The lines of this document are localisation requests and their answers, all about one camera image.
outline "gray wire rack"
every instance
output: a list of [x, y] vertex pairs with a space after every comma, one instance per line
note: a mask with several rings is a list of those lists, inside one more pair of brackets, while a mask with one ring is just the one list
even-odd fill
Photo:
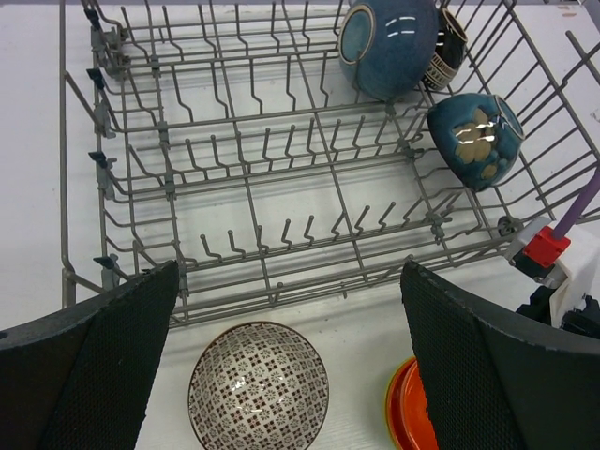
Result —
[[[567, 33], [578, 59], [557, 80], [516, 2], [444, 4], [470, 38], [457, 78], [444, 92], [420, 85], [384, 105], [339, 73], [343, 0], [208, 3], [183, 16], [143, 3], [121, 7], [118, 20], [82, 0], [88, 101], [67, 72], [63, 1], [63, 306], [75, 303], [78, 284], [103, 292], [176, 259], [172, 326], [200, 323], [397, 282], [409, 258], [432, 269], [476, 263], [502, 254], [531, 219], [560, 216], [598, 163], [567, 91], [570, 82], [599, 88], [600, 43], [586, 50]], [[102, 286], [69, 258], [67, 84], [97, 136]], [[528, 134], [509, 175], [476, 195], [445, 167], [425, 121], [436, 101], [460, 92], [502, 95]], [[581, 220], [599, 213], [594, 205]]]

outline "red block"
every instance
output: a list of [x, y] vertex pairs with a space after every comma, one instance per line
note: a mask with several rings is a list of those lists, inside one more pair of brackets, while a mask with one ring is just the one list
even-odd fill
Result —
[[532, 241], [525, 246], [523, 254], [547, 269], [564, 253], [571, 244], [571, 239], [564, 237], [557, 240], [552, 237], [553, 230], [544, 227]]

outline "purple handle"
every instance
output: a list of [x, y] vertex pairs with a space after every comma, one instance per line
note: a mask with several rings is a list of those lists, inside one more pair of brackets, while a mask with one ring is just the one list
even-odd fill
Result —
[[579, 195], [577, 195], [577, 198], [569, 210], [562, 216], [561, 221], [552, 232], [552, 237], [554, 239], [563, 239], [566, 234], [569, 233], [571, 227], [575, 225], [575, 222], [578, 221], [579, 217], [583, 211], [585, 211], [585, 208], [592, 202], [598, 191], [600, 191], [600, 168], [596, 169], [596, 172], [593, 174], [588, 185], [579, 192]]

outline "orange bowl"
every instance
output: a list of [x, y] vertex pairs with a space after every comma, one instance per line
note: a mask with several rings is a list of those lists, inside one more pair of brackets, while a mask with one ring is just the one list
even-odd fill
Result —
[[429, 421], [428, 400], [419, 366], [412, 364], [404, 376], [400, 394], [400, 418], [412, 450], [436, 450], [438, 442]]
[[409, 436], [404, 430], [401, 417], [402, 384], [410, 368], [416, 363], [413, 357], [398, 368], [387, 387], [385, 395], [385, 423], [392, 442], [398, 450], [413, 450]]

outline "blue ceramic cup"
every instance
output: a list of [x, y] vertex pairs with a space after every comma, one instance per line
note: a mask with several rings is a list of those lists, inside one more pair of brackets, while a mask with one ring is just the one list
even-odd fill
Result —
[[369, 96], [395, 101], [425, 75], [438, 27], [433, 0], [357, 0], [339, 33], [342, 72]]
[[513, 167], [525, 133], [498, 96], [461, 94], [427, 113], [429, 132], [446, 164], [467, 188], [479, 192]]

